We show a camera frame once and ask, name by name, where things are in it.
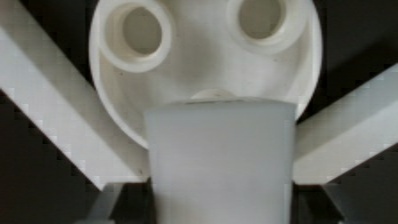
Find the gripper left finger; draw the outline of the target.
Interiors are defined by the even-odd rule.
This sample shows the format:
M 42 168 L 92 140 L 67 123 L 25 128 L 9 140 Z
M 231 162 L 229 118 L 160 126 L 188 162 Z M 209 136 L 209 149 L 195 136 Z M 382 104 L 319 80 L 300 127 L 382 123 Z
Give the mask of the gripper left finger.
M 156 224 L 151 184 L 108 184 L 87 215 L 73 224 Z

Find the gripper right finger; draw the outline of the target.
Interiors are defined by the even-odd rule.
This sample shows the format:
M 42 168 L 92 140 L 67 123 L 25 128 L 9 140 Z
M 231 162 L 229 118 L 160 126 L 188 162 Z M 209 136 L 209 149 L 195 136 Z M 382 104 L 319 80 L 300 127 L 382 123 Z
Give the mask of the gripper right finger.
M 335 184 L 293 184 L 289 224 L 348 224 L 334 187 Z

